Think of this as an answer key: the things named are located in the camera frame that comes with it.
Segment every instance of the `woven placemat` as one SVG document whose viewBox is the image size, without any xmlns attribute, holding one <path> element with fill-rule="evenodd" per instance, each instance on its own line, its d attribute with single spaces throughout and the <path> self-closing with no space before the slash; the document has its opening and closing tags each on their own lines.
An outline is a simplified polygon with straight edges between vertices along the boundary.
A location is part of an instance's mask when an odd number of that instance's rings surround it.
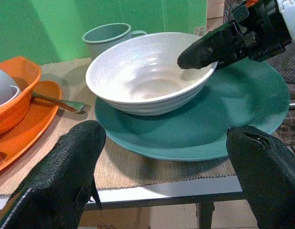
<svg viewBox="0 0 295 229">
<path fill-rule="evenodd" d="M 57 82 L 63 91 L 63 99 L 84 101 L 87 112 L 74 114 L 60 110 L 41 138 L 12 166 L 0 173 L 0 195 L 11 194 L 29 171 L 53 148 L 58 138 L 74 125 L 95 119 L 95 95 L 85 83 L 85 73 L 90 58 L 42 66 L 43 80 Z M 227 157 L 202 162 L 161 161 L 136 155 L 106 140 L 97 161 L 95 180 L 98 189 L 136 187 L 197 178 L 235 175 Z"/>
</svg>

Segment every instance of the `light blue mug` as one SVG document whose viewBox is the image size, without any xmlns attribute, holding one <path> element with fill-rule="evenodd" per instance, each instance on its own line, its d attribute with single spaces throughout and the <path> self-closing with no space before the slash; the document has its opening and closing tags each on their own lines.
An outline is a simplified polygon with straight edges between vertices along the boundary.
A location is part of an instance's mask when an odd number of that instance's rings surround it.
<svg viewBox="0 0 295 229">
<path fill-rule="evenodd" d="M 134 35 L 146 35 L 143 30 L 131 31 L 132 27 L 126 23 L 112 23 L 101 25 L 86 32 L 82 39 L 87 44 L 91 58 L 94 60 L 106 49 L 131 39 Z"/>
</svg>

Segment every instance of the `teal plate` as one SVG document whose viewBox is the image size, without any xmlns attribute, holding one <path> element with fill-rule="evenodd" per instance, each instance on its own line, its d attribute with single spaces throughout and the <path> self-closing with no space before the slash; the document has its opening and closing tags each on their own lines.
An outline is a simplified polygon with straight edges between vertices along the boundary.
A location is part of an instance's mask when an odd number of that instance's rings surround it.
<svg viewBox="0 0 295 229">
<path fill-rule="evenodd" d="M 159 116 L 137 116 L 97 98 L 97 120 L 107 136 L 139 155 L 176 161 L 227 156 L 227 128 L 253 125 L 269 134 L 284 120 L 290 103 L 282 76 L 264 62 L 242 60 L 217 70 L 181 108 Z"/>
</svg>

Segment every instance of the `orange plate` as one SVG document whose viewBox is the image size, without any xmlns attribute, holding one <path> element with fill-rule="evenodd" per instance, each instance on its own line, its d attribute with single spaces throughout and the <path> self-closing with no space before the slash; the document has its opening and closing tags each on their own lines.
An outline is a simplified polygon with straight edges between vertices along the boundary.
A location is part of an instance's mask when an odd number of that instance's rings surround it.
<svg viewBox="0 0 295 229">
<path fill-rule="evenodd" d="M 38 82 L 33 91 L 56 99 L 62 97 L 60 86 L 52 81 Z M 50 125 L 57 110 L 57 105 L 47 101 L 36 98 L 31 101 L 24 119 L 14 128 L 0 135 L 0 152 L 7 155 L 0 163 L 0 171 L 34 144 Z"/>
</svg>

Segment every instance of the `table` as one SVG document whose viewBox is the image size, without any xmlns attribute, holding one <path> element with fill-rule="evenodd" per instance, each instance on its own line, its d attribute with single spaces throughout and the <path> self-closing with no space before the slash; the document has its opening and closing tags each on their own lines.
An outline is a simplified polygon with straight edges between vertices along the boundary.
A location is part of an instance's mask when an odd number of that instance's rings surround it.
<svg viewBox="0 0 295 229">
<path fill-rule="evenodd" d="M 57 74 L 50 73 L 48 69 L 54 65 L 53 63 L 48 64 L 47 68 L 42 66 L 43 75 L 41 81 L 53 80 L 57 82 L 62 87 L 63 99 L 86 102 L 86 112 L 74 114 L 59 110 L 49 128 L 34 146 L 13 166 L 7 168 L 0 175 L 1 184 L 4 185 L 11 180 L 13 182 L 20 182 L 21 180 L 17 181 L 17 174 L 21 173 L 23 169 L 30 169 L 27 168 L 29 161 L 40 161 L 51 150 L 59 136 L 67 133 L 77 123 L 88 119 L 95 119 L 95 95 L 87 88 L 83 75 L 83 71 L 87 69 L 89 61 L 87 59 L 79 59 L 77 61 L 80 64 L 79 67 L 73 70 L 73 75 L 78 73 L 78 77 L 70 78 L 68 74 L 65 74 L 64 63 L 61 63 Z M 104 209 L 199 203 L 197 204 L 198 223 L 199 228 L 204 229 L 211 227 L 213 202 L 244 199 L 236 176 L 201 178 L 174 183 L 146 185 L 143 187 L 100 190 L 99 196 Z M 9 195 L 0 196 L 0 209 L 4 207 L 8 198 Z M 95 205 L 92 201 L 87 203 L 85 209 L 90 210 L 94 209 L 94 207 Z"/>
</svg>

